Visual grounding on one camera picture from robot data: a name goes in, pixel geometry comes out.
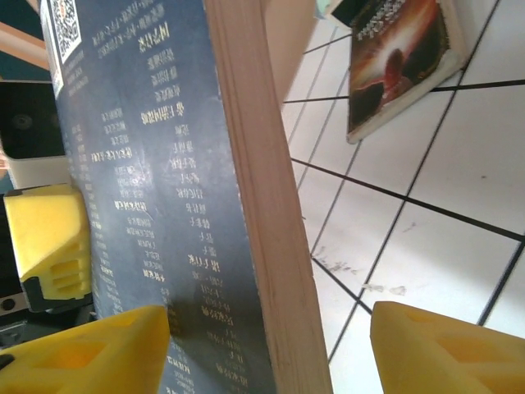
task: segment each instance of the book cover illustration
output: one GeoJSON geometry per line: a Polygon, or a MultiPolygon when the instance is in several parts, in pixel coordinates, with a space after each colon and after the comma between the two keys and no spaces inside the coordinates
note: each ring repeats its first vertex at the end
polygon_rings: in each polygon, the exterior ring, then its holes
{"type": "Polygon", "coordinates": [[[350,140],[371,119],[450,63],[452,52],[436,0],[370,2],[353,24],[350,140]]]}

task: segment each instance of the qr code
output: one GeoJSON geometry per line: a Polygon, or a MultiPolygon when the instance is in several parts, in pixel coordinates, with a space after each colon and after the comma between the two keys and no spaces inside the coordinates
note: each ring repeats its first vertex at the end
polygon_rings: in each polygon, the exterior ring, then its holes
{"type": "Polygon", "coordinates": [[[42,1],[40,18],[42,20],[43,38],[46,42],[46,50],[48,51],[49,72],[51,73],[52,87],[55,92],[56,99],[60,94],[62,87],[64,86],[64,80],[62,79],[62,69],[60,68],[60,63],[58,62],[57,43],[51,28],[48,2],[45,0],[42,1]]]}
{"type": "Polygon", "coordinates": [[[64,64],[82,42],[75,0],[51,0],[51,11],[57,34],[58,51],[64,64]]]}

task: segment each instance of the book cover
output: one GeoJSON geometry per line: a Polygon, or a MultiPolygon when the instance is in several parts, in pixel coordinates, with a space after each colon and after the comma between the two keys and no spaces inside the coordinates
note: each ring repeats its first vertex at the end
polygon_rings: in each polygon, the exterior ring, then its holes
{"type": "Polygon", "coordinates": [[[353,23],[349,141],[456,72],[465,50],[451,0],[373,0],[353,23]]]}
{"type": "Polygon", "coordinates": [[[340,29],[349,30],[352,21],[367,2],[368,0],[318,0],[317,6],[325,19],[332,21],[340,29]]]}
{"type": "Polygon", "coordinates": [[[164,394],[331,392],[261,10],[41,4],[95,309],[166,307],[164,394]]]}

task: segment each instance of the dirt stain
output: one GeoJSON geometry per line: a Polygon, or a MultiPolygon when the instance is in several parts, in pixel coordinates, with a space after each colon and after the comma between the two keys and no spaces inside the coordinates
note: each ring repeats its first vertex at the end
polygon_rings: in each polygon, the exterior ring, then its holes
{"type": "Polygon", "coordinates": [[[327,266],[327,268],[328,271],[330,271],[331,273],[338,273],[339,271],[349,271],[350,269],[352,269],[348,266],[348,263],[346,263],[345,261],[338,261],[334,263],[334,265],[327,266]]]}
{"type": "Polygon", "coordinates": [[[407,288],[405,286],[392,287],[389,292],[394,296],[406,296],[407,288]]]}
{"type": "Polygon", "coordinates": [[[384,286],[381,286],[381,285],[373,285],[371,283],[365,283],[363,285],[363,289],[364,290],[368,290],[368,291],[377,291],[377,292],[380,292],[382,293],[383,291],[385,291],[385,287],[384,286]]]}
{"type": "Polygon", "coordinates": [[[403,230],[403,233],[405,233],[405,232],[409,232],[409,231],[412,231],[412,230],[413,230],[414,228],[416,228],[417,226],[418,226],[418,224],[417,224],[416,222],[412,222],[412,224],[410,225],[409,228],[405,228],[405,229],[403,230]]]}

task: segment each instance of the black grout line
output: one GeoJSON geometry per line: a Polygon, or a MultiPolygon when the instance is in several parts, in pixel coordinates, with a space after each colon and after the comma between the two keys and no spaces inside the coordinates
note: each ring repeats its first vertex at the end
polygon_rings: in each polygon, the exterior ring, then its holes
{"type": "MultiPolygon", "coordinates": [[[[333,31],[331,34],[331,38],[336,35],[336,30],[333,31]]],[[[306,93],[306,99],[310,97],[310,94],[312,94],[313,86],[315,86],[315,83],[317,82],[317,78],[319,77],[319,74],[321,73],[322,65],[324,64],[326,60],[326,56],[328,55],[329,48],[326,48],[325,52],[322,54],[322,59],[319,62],[319,67],[317,68],[317,72],[315,73],[315,76],[313,77],[312,84],[310,85],[310,88],[308,89],[308,92],[306,93]]],[[[290,137],[288,137],[288,145],[292,142],[292,139],[294,138],[295,132],[297,131],[297,127],[299,126],[299,123],[301,121],[301,117],[303,117],[304,109],[306,108],[306,103],[303,104],[301,107],[301,111],[299,112],[299,115],[297,116],[297,119],[295,120],[294,128],[292,129],[292,132],[290,133],[290,137]]]]}
{"type": "Polygon", "coordinates": [[[344,35],[343,37],[339,37],[338,39],[332,39],[334,37],[336,31],[334,31],[334,34],[332,34],[332,36],[330,38],[331,41],[329,41],[329,42],[327,42],[327,43],[325,43],[323,45],[319,45],[318,47],[309,49],[308,51],[303,53],[303,55],[306,55],[307,53],[312,53],[313,51],[317,51],[318,49],[321,49],[321,48],[325,48],[325,47],[327,47],[329,45],[332,45],[333,43],[336,43],[337,41],[341,41],[342,39],[347,39],[348,37],[352,36],[352,34],[347,34],[347,35],[344,35]]]}
{"type": "Polygon", "coordinates": [[[298,160],[296,158],[292,158],[292,161],[294,161],[296,163],[299,163],[299,164],[302,164],[302,165],[304,165],[307,168],[309,167],[309,168],[312,168],[314,170],[318,170],[320,172],[325,172],[326,174],[330,174],[332,176],[336,176],[336,177],[338,177],[340,179],[344,179],[345,181],[348,181],[348,182],[354,183],[356,185],[360,185],[360,186],[366,187],[366,188],[371,189],[371,190],[378,191],[379,193],[382,193],[384,195],[389,195],[390,197],[394,197],[396,199],[402,199],[403,201],[406,201],[407,203],[411,203],[411,204],[417,205],[419,207],[428,209],[428,210],[430,210],[432,212],[440,213],[442,215],[445,215],[447,217],[459,220],[460,222],[465,222],[465,223],[473,225],[475,227],[480,227],[483,230],[494,232],[495,234],[498,234],[498,235],[501,235],[501,236],[505,236],[505,237],[513,239],[515,241],[521,241],[521,240],[524,239],[523,236],[521,234],[518,234],[517,232],[509,231],[509,230],[506,230],[506,229],[504,229],[502,227],[494,226],[494,225],[492,225],[490,223],[482,222],[482,221],[477,220],[475,218],[470,218],[470,217],[462,215],[460,213],[456,213],[454,211],[449,211],[448,209],[440,208],[440,207],[437,207],[435,205],[432,205],[432,204],[429,204],[429,203],[425,203],[425,202],[423,202],[423,201],[421,201],[419,199],[413,199],[412,197],[408,197],[406,195],[402,195],[401,193],[397,193],[395,191],[382,188],[380,186],[375,186],[375,185],[373,185],[371,183],[368,183],[368,182],[365,182],[365,181],[360,181],[359,179],[353,178],[351,176],[346,176],[346,175],[343,175],[343,174],[339,174],[338,172],[333,172],[333,171],[328,170],[326,168],[319,167],[319,166],[316,166],[314,164],[306,163],[306,162],[303,162],[302,160],[298,160]]]}
{"type": "Polygon", "coordinates": [[[500,80],[497,82],[485,82],[483,84],[471,85],[457,85],[457,86],[438,86],[431,90],[431,92],[451,92],[455,90],[473,90],[473,89],[490,89],[502,88],[505,86],[521,86],[525,85],[525,80],[500,80]]]}
{"type": "Polygon", "coordinates": [[[480,44],[482,43],[483,36],[485,35],[486,29],[489,27],[489,24],[492,21],[492,17],[495,14],[495,10],[500,5],[501,0],[495,0],[495,4],[491,9],[491,13],[488,15],[488,17],[485,19],[485,24],[483,24],[482,31],[477,36],[476,43],[474,44],[474,48],[472,49],[472,53],[470,54],[467,62],[463,66],[463,72],[461,73],[461,76],[459,77],[458,86],[461,85],[461,82],[463,82],[463,79],[467,75],[468,68],[470,67],[471,63],[473,62],[474,57],[476,56],[477,49],[479,48],[480,44]]]}
{"type": "MultiPolygon", "coordinates": [[[[402,201],[401,205],[399,206],[397,213],[394,216],[394,220],[392,221],[392,224],[390,225],[390,228],[388,229],[388,232],[386,233],[385,239],[381,243],[381,247],[377,251],[376,258],[374,259],[374,262],[372,263],[372,266],[370,267],[370,271],[368,271],[368,275],[364,280],[364,283],[369,283],[370,279],[372,279],[372,276],[374,275],[374,272],[376,271],[377,265],[379,265],[379,261],[381,260],[381,257],[383,256],[383,253],[385,252],[386,246],[388,245],[388,242],[390,241],[390,238],[392,237],[392,234],[394,233],[395,226],[397,226],[397,222],[399,221],[399,218],[401,217],[401,213],[403,212],[404,206],[407,204],[406,201],[402,201]]],[[[363,288],[359,292],[359,299],[363,298],[365,289],[363,288]]]]}
{"type": "MultiPolygon", "coordinates": [[[[355,149],[354,154],[352,154],[352,158],[350,159],[350,163],[348,164],[348,167],[346,168],[345,174],[348,174],[350,172],[350,170],[352,169],[352,166],[354,165],[355,159],[358,156],[360,148],[361,148],[361,142],[358,143],[358,146],[355,149]]],[[[326,228],[326,225],[328,223],[328,220],[330,219],[331,213],[332,213],[332,211],[334,210],[334,207],[337,204],[337,200],[339,199],[339,196],[341,194],[341,191],[343,190],[343,186],[344,185],[345,185],[345,180],[342,180],[340,185],[339,185],[339,188],[336,191],[336,196],[334,197],[334,200],[332,201],[331,206],[328,209],[328,213],[326,214],[325,220],[322,223],[321,229],[319,230],[319,234],[317,234],[317,238],[313,242],[312,253],[315,251],[315,249],[317,248],[317,244],[321,240],[322,233],[325,231],[325,228],[326,228]]]]}
{"type": "Polygon", "coordinates": [[[341,331],[339,333],[339,336],[336,339],[336,343],[334,344],[333,349],[331,350],[330,354],[328,355],[328,364],[331,363],[334,356],[336,355],[337,349],[339,349],[339,345],[341,341],[343,340],[343,337],[346,334],[346,329],[350,325],[350,321],[352,320],[352,317],[355,315],[355,310],[358,308],[358,303],[356,302],[352,309],[350,310],[350,313],[348,315],[348,318],[346,318],[345,324],[343,324],[343,327],[341,328],[341,331]]]}
{"type": "Polygon", "coordinates": [[[498,299],[501,296],[501,293],[505,289],[505,286],[507,285],[507,282],[510,279],[510,276],[512,275],[513,270],[516,268],[516,265],[518,264],[519,258],[522,256],[523,250],[525,249],[525,241],[522,241],[521,244],[519,244],[518,248],[514,252],[514,255],[509,261],[509,264],[507,265],[505,271],[503,272],[503,275],[500,278],[500,281],[498,282],[498,285],[494,289],[494,292],[492,293],[491,298],[486,304],[485,309],[482,312],[482,315],[480,316],[479,320],[477,320],[477,324],[480,326],[484,326],[488,318],[491,316],[492,310],[495,307],[495,303],[498,301],[498,299]]]}
{"type": "MultiPolygon", "coordinates": [[[[454,92],[456,90],[476,90],[476,89],[492,89],[492,88],[504,88],[508,86],[523,86],[525,80],[500,80],[496,82],[485,82],[482,84],[470,84],[470,85],[454,85],[454,86],[437,86],[432,89],[431,93],[440,92],[454,92]]],[[[296,104],[296,103],[311,103],[315,101],[329,101],[329,100],[348,100],[349,96],[333,96],[333,97],[319,97],[319,98],[306,98],[304,100],[290,100],[285,101],[283,104],[296,104]]]]}
{"type": "MultiPolygon", "coordinates": [[[[345,81],[346,81],[346,77],[348,76],[348,71],[345,73],[345,75],[343,76],[343,80],[341,81],[341,83],[339,84],[339,88],[337,88],[337,93],[339,93],[342,89],[343,89],[343,86],[345,85],[345,81]]],[[[328,123],[330,122],[331,120],[331,115],[332,113],[334,112],[334,108],[336,107],[336,102],[334,101],[331,106],[330,106],[330,109],[328,110],[328,113],[326,115],[326,119],[324,121],[324,123],[322,124],[322,128],[321,128],[321,132],[319,133],[319,135],[317,136],[317,139],[315,141],[315,145],[313,146],[313,149],[312,149],[312,152],[310,153],[310,156],[308,157],[308,163],[311,163],[312,160],[313,160],[313,157],[315,156],[315,153],[317,152],[317,147],[319,146],[319,144],[321,143],[321,138],[322,136],[325,134],[325,131],[326,131],[326,126],[328,125],[328,123]]],[[[299,184],[297,186],[297,189],[299,189],[301,187],[301,185],[303,184],[304,182],[304,178],[306,177],[306,174],[308,173],[308,167],[306,167],[306,169],[304,170],[303,172],[303,175],[301,176],[301,179],[299,180],[299,184]]]]}
{"type": "Polygon", "coordinates": [[[368,305],[366,305],[362,300],[359,299],[359,297],[353,292],[351,291],[348,287],[346,287],[342,281],[339,280],[339,278],[334,275],[330,269],[328,269],[327,267],[324,266],[324,264],[322,263],[321,260],[319,260],[319,258],[317,257],[314,257],[314,256],[311,256],[312,258],[312,261],[320,268],[322,269],[322,271],[328,275],[334,282],[336,282],[344,291],[346,294],[348,294],[350,297],[352,297],[352,299],[354,299],[355,302],[357,302],[358,304],[360,304],[364,310],[366,310],[369,314],[372,314],[372,310],[368,307],[368,305]]]}
{"type": "Polygon", "coordinates": [[[305,100],[290,100],[290,101],[285,101],[285,102],[283,102],[283,104],[311,103],[312,101],[343,100],[343,99],[348,99],[348,98],[349,98],[349,96],[334,96],[334,97],[306,98],[305,100]]]}

